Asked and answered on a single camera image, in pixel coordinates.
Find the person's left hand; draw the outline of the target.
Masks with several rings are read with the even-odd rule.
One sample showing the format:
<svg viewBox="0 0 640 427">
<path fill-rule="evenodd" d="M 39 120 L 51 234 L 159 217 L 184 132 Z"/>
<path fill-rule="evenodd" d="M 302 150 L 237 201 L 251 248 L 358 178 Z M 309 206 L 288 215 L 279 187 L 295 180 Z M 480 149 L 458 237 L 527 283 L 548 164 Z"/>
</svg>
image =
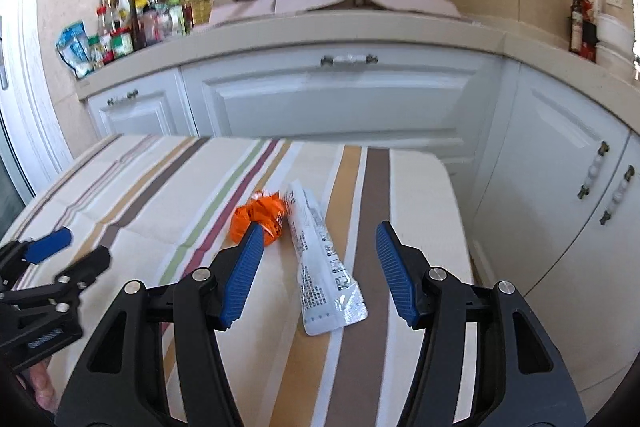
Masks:
<svg viewBox="0 0 640 427">
<path fill-rule="evenodd" d="M 38 405 L 52 414 L 58 409 L 58 399 L 49 375 L 49 359 L 45 359 L 34 366 L 28 372 L 30 384 L 34 388 L 35 400 Z"/>
</svg>

